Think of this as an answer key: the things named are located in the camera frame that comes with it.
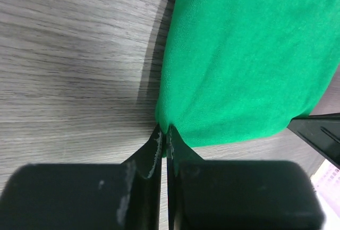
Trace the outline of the green t-shirt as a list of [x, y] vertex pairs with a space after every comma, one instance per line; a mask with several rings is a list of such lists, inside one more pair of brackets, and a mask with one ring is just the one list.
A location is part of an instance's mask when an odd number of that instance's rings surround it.
[[155, 117], [190, 147], [266, 138], [339, 66], [339, 0], [175, 0]]

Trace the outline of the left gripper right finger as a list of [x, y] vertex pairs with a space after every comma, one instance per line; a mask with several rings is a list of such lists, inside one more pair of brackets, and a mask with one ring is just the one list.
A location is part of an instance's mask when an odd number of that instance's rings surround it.
[[321, 229], [305, 171], [285, 160], [205, 160], [171, 126], [166, 137], [170, 229]]

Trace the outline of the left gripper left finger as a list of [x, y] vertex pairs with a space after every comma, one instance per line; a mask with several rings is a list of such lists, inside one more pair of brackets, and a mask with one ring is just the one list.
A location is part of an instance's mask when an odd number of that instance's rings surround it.
[[120, 164], [27, 164], [1, 194], [1, 229], [158, 229], [163, 134]]

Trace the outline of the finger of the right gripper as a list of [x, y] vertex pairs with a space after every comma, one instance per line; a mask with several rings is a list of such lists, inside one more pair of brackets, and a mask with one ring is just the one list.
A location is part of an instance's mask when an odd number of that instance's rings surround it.
[[294, 118], [288, 129], [334, 166], [339, 166], [339, 113]]

